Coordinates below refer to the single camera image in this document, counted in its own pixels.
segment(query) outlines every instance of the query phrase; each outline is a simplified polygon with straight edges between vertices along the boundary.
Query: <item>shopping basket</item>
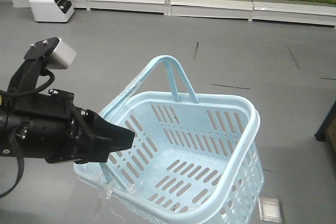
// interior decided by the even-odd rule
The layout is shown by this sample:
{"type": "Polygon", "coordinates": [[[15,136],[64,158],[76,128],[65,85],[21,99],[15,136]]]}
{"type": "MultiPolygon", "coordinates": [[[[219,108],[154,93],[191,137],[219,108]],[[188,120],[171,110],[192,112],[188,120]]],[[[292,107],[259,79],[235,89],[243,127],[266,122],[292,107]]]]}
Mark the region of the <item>shopping basket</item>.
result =
{"type": "Polygon", "coordinates": [[[249,222],[264,175],[254,143],[260,118],[248,100],[195,94],[180,63],[158,56],[100,114],[135,139],[106,164],[75,165],[82,181],[113,181],[113,195],[151,223],[249,222]],[[160,62],[171,92],[134,95],[160,62]],[[178,93],[173,66],[188,93],[178,93]]]}

